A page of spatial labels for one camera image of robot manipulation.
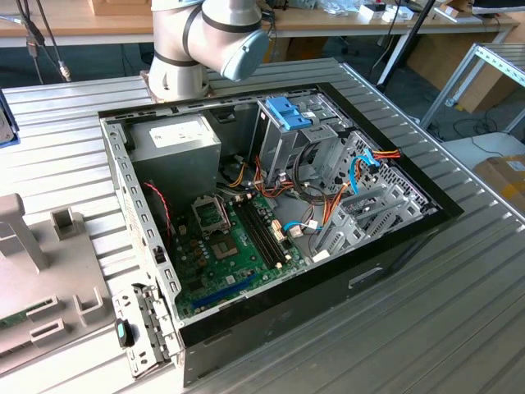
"chip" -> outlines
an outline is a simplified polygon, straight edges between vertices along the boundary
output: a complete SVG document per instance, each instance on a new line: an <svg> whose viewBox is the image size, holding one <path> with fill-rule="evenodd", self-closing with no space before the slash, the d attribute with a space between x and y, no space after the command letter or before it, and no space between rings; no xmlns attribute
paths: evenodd
<svg viewBox="0 0 525 394"><path fill-rule="evenodd" d="M197 291L199 289L202 289L204 285L200 279L197 279L196 281L188 283L188 287L191 291Z"/></svg>
<svg viewBox="0 0 525 394"><path fill-rule="evenodd" d="M217 260L223 260L239 253L235 239L230 234L218 234L213 236L209 241L209 245Z"/></svg>

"green circuit board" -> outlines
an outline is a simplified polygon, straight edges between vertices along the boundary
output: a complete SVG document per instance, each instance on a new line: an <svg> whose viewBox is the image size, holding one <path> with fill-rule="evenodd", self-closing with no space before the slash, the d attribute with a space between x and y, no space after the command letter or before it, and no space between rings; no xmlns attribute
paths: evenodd
<svg viewBox="0 0 525 394"><path fill-rule="evenodd" d="M269 222L273 219L273 213L264 197L258 195L245 204L252 204L260 216L266 213L261 219L268 232L272 233ZM225 207L231 223L228 234L218 232L203 237L193 212L188 212L183 221L176 219L176 242L170 248L169 255L182 285L182 291L176 298L176 307L182 318L192 317L232 300L239 294L295 273L306 265L297 248L286 243L278 245L290 259L281 268L269 268L250 238L245 223L238 217L235 206L226 203ZM184 223L183 229L180 228L181 222ZM206 297L215 295L220 297L200 306L199 301L202 303Z"/></svg>

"motherboard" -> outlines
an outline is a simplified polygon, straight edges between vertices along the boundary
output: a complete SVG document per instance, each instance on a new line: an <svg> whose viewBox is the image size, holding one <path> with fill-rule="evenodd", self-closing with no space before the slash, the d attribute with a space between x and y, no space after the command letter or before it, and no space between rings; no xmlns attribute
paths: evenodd
<svg viewBox="0 0 525 394"><path fill-rule="evenodd" d="M275 238L275 218L261 195L243 202L223 203L208 197L174 219L175 243L168 250L182 292L176 306L183 318L190 318L266 283L296 273L306 263L288 240ZM216 210L216 203L223 208ZM227 230L208 233L207 227L223 219Z"/></svg>

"aluminum table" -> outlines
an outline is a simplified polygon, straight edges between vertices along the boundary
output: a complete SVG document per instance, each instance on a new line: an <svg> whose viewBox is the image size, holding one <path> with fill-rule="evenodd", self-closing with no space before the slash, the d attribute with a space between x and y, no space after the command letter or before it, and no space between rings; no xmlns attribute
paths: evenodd
<svg viewBox="0 0 525 394"><path fill-rule="evenodd" d="M458 84L474 60L478 58L477 64L459 86L454 96L447 99L450 91ZM474 44L421 120L422 128L426 129L430 125L434 114L443 103L452 107L461 99L484 64L490 64L525 88L525 44ZM525 108L503 132L510 133L523 118L525 118Z"/></svg>
<svg viewBox="0 0 525 394"><path fill-rule="evenodd" d="M273 63L241 83L210 78L219 94L331 82L465 214L394 276L187 392L523 392L525 218L346 65ZM150 103L144 82L9 89L6 96L22 142L0 150L0 192L25 197L28 222L72 205L86 217L111 292L140 282L95 113ZM174 392L179 378L168 365L134 382L107 327L0 379L0 392Z"/></svg>

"wooden desk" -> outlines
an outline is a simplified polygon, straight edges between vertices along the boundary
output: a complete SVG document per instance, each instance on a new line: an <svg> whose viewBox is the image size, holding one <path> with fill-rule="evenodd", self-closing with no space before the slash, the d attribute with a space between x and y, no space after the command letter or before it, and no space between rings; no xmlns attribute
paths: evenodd
<svg viewBox="0 0 525 394"><path fill-rule="evenodd" d="M32 19L45 34L38 8L33 1ZM151 16L95 16L87 0L46 0L44 9L53 33L61 45L123 44L153 41ZM0 14L16 14L14 1L2 1ZM393 34L407 34L414 21L396 23ZM488 21L474 25L456 25L445 18L428 20L421 34L476 33L483 31L510 31L516 22L502 16L500 23ZM289 8L276 11L276 27L279 38L329 37L346 35L382 35L390 24L384 21L365 21L359 14L333 16L323 10L299 10ZM0 47L25 46L25 30L8 21L0 21Z"/></svg>

